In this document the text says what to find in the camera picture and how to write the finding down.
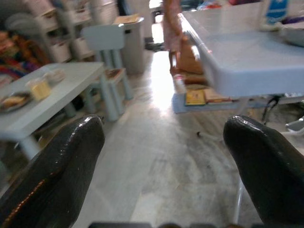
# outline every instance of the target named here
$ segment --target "light blue chair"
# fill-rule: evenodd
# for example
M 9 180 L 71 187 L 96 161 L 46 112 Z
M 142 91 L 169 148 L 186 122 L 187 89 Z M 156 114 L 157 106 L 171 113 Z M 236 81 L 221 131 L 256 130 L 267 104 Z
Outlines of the light blue chair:
M 124 105 L 118 92 L 117 84 L 122 82 L 125 99 L 130 100 L 133 98 L 133 92 L 120 55 L 120 49 L 124 47 L 124 28 L 118 25 L 89 26 L 82 30 L 82 36 L 86 39 L 88 47 L 95 51 L 96 61 L 103 61 L 108 70 L 120 69 L 113 77 L 108 77 L 104 72 L 101 80 L 90 86 L 91 88 L 101 89 L 101 95 L 106 104 L 109 120 L 115 121 L 119 118 L 115 114 L 116 110 L 118 114 L 124 113 Z M 85 96 L 88 101 L 88 109 L 94 110 L 94 103 L 88 89 Z M 114 107 L 111 102 L 112 98 L 114 98 Z

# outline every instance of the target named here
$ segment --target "yellow container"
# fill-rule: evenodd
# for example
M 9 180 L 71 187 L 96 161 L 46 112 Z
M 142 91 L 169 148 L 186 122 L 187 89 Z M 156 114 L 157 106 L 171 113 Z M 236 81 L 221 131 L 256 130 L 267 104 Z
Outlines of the yellow container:
M 26 85 L 29 87 L 33 97 L 37 101 L 40 101 L 51 94 L 51 88 L 45 78 L 30 80 Z

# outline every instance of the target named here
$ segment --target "light blue table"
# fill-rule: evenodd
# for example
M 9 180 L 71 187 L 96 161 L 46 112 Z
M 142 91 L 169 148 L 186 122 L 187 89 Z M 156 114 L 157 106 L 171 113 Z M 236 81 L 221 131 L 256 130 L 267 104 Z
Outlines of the light blue table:
M 277 32 L 258 31 L 260 4 L 180 15 L 183 28 L 198 48 L 210 85 L 222 95 L 240 97 L 236 114 L 246 110 L 250 97 L 304 91 L 304 48 L 287 44 Z M 290 15 L 298 13 L 302 4 L 301 0 L 290 1 Z M 279 104 L 303 99 L 281 99 Z M 234 224 L 238 223 L 243 188 L 239 179 Z
M 40 151 L 31 134 L 62 108 L 72 115 L 75 110 L 70 102 L 102 74 L 103 64 L 49 64 L 0 89 L 0 97 L 28 91 L 25 84 L 29 80 L 56 68 L 63 69 L 66 77 L 52 88 L 50 96 L 39 102 L 32 101 L 14 112 L 0 114 L 0 140 L 19 142 L 30 160 Z

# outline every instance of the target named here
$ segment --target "wall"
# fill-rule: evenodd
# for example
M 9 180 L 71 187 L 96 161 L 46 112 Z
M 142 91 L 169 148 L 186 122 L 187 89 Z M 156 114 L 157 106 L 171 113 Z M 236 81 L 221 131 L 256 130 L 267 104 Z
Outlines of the wall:
M 150 0 L 126 0 L 126 2 L 133 13 L 139 13 L 144 17 L 144 37 L 152 38 L 152 16 L 149 8 Z

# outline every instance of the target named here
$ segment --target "brown bag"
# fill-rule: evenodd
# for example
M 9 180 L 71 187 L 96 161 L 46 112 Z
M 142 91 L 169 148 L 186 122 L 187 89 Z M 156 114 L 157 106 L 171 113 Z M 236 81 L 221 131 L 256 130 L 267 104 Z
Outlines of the brown bag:
M 195 59 L 191 47 L 192 45 L 188 40 L 181 41 L 181 49 L 177 57 L 177 68 L 190 73 L 201 75 L 203 74 L 201 63 Z

